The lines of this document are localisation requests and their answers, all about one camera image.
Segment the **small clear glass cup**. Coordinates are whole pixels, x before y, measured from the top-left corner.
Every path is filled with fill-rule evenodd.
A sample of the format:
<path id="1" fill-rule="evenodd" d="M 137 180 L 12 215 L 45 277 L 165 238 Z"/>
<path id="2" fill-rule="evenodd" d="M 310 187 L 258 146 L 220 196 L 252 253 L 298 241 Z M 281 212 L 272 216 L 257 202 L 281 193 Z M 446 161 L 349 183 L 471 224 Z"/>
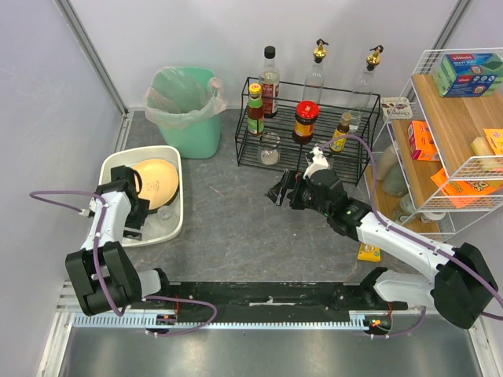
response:
<path id="1" fill-rule="evenodd" d="M 171 206 L 162 206 L 156 212 L 157 219 L 163 228 L 171 229 L 178 224 L 178 215 Z"/>

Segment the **glass jar with white powder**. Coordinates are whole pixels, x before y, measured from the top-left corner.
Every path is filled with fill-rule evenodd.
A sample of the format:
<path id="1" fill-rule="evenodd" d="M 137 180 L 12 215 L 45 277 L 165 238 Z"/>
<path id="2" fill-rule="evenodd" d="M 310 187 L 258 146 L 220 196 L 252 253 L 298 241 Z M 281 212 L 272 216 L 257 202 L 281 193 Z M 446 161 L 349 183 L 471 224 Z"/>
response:
<path id="1" fill-rule="evenodd" d="M 258 160 L 261 164 L 272 166 L 280 160 L 281 139 L 274 132 L 264 132 L 259 139 Z"/>

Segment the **beige round plate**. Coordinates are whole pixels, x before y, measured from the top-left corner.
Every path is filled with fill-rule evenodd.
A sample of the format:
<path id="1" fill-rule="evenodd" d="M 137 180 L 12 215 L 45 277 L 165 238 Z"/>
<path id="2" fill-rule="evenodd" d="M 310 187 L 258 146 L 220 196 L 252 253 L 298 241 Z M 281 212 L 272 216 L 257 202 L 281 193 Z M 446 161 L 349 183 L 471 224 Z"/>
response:
<path id="1" fill-rule="evenodd" d="M 179 190 L 179 175 L 174 165 L 163 159 L 147 159 L 133 166 L 139 173 L 139 198 L 149 201 L 149 211 L 169 205 Z"/>

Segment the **chili sauce jar red lid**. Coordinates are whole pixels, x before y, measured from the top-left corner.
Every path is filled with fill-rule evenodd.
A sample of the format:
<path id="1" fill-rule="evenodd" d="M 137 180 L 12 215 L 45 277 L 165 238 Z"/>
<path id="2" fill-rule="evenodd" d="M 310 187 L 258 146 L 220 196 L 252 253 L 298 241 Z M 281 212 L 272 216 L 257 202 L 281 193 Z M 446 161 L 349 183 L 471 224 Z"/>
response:
<path id="1" fill-rule="evenodd" d="M 318 115 L 319 107 L 313 101 L 301 101 L 296 105 L 296 122 L 292 132 L 296 144 L 306 145 L 312 140 Z"/>

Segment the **small yellow label bottle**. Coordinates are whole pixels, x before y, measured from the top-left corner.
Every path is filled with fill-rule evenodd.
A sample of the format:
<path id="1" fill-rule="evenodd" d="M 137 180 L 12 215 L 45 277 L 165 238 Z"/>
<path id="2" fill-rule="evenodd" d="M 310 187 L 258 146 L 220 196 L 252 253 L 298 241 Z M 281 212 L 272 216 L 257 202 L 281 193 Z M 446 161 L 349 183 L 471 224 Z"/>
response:
<path id="1" fill-rule="evenodd" d="M 332 142 L 329 146 L 333 152 L 339 153 L 343 151 L 346 143 L 346 139 L 343 138 L 343 136 L 346 136 L 348 134 L 350 130 L 351 120 L 352 115 L 350 112 L 344 112 L 341 115 L 340 122 L 332 136 L 333 138 L 337 138 L 337 140 Z"/>

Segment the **sauce bottle yellow cap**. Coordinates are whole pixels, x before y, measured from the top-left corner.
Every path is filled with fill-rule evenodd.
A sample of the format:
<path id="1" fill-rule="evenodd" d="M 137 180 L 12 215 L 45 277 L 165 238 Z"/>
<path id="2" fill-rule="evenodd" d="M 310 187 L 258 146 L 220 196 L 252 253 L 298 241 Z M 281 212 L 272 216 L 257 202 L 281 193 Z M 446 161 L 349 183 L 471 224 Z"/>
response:
<path id="1" fill-rule="evenodd" d="M 248 132 L 260 135 L 264 131 L 264 110 L 262 99 L 262 87 L 254 82 L 248 87 Z"/>

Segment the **glass oil bottle gold spout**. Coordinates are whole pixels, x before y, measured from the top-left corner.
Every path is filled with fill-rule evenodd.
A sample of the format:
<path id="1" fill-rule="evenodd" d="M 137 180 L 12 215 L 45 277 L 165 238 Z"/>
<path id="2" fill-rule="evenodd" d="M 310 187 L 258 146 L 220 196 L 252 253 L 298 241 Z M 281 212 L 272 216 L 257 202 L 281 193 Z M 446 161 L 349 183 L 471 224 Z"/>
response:
<path id="1" fill-rule="evenodd" d="M 311 101 L 315 104 L 319 104 L 325 81 L 323 60 L 327 55 L 325 47 L 328 43 L 322 38 L 319 38 L 316 44 L 317 47 L 313 52 L 314 62 L 304 82 L 302 101 Z"/>

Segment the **dark vinegar bottle black cap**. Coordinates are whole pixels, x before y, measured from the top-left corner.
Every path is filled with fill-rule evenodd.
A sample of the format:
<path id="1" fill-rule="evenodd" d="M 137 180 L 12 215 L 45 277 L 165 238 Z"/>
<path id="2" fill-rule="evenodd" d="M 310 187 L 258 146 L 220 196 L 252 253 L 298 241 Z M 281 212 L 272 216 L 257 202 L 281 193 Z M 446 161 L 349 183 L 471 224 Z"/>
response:
<path id="1" fill-rule="evenodd" d="M 264 48 L 264 64 L 259 73 L 259 84 L 262 87 L 264 116 L 273 118 L 278 110 L 278 96 L 280 89 L 280 72 L 275 63 L 276 48 Z"/>

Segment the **clear drinking glass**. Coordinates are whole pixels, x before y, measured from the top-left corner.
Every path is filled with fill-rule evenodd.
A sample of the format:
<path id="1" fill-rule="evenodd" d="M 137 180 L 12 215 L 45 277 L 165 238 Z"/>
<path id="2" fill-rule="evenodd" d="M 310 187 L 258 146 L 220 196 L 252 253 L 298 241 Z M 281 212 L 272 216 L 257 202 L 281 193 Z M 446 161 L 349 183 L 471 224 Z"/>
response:
<path id="1" fill-rule="evenodd" d="M 158 220 L 147 218 L 142 228 L 142 240 L 153 240 L 163 236 L 165 227 Z"/>

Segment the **blue ceramic plate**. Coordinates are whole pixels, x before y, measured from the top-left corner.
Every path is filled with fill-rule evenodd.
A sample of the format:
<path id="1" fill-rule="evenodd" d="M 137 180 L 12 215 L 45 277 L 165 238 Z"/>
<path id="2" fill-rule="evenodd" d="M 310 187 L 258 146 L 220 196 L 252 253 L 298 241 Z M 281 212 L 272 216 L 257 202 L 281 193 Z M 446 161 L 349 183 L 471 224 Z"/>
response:
<path id="1" fill-rule="evenodd" d="M 173 196 L 166 203 L 160 204 L 154 208 L 149 208 L 149 214 L 155 214 L 161 207 L 170 206 L 178 197 L 179 191 L 180 191 L 180 184 L 178 184 Z"/>

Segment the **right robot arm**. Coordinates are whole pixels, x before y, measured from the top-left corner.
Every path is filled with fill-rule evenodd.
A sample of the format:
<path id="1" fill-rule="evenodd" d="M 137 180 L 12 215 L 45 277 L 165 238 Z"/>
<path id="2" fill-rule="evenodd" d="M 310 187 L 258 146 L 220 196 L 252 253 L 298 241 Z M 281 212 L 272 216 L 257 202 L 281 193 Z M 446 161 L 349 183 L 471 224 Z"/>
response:
<path id="1" fill-rule="evenodd" d="M 382 272 L 373 290 L 386 302 L 435 309 L 445 320 L 469 329 L 498 297 L 498 287 L 480 250 L 470 243 L 454 247 L 398 225 L 358 199 L 349 197 L 332 170 L 304 177 L 286 170 L 267 197 L 280 206 L 323 215 L 339 235 L 378 247 L 413 267 L 417 274 Z"/>

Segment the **yellow M&Ms candy bag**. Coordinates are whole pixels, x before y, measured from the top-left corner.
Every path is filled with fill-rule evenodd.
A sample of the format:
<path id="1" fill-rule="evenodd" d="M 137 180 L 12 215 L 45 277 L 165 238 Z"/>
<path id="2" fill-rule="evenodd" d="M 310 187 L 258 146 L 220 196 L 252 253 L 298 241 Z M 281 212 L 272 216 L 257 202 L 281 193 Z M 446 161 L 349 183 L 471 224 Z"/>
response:
<path id="1" fill-rule="evenodd" d="M 364 262 L 381 262 L 380 248 L 362 243 L 358 249 L 357 260 Z"/>

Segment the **clear bottle on shelf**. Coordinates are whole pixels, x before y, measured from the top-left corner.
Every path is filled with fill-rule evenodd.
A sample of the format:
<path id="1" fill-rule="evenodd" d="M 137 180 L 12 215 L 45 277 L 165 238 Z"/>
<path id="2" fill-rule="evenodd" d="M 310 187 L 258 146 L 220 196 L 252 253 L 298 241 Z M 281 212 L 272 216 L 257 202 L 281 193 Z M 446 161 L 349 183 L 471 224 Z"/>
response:
<path id="1" fill-rule="evenodd" d="M 411 222 L 416 217 L 416 209 L 410 194 L 403 196 L 393 211 L 392 220 L 400 225 Z"/>

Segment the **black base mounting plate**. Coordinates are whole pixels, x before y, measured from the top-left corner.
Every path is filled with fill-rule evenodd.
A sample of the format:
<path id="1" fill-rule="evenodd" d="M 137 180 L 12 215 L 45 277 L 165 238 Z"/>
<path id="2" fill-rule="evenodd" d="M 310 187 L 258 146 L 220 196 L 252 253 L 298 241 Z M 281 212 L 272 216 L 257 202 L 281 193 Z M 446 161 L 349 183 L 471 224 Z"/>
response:
<path id="1" fill-rule="evenodd" d="M 181 282 L 172 283 L 167 293 L 171 297 L 209 302 L 218 313 L 228 309 L 281 306 L 287 312 L 313 313 L 326 309 L 336 313 L 350 311 L 406 310 L 404 302 L 387 304 L 364 284 L 340 282 Z"/>

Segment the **green sponge pack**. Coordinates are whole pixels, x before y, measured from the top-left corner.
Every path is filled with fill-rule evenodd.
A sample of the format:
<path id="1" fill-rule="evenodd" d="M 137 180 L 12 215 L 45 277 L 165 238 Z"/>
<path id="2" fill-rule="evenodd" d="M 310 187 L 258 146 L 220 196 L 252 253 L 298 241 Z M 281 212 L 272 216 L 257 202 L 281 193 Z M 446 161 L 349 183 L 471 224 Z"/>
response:
<path id="1" fill-rule="evenodd" d="M 433 73 L 441 97 L 488 97 L 502 84 L 497 53 L 445 54 Z"/>

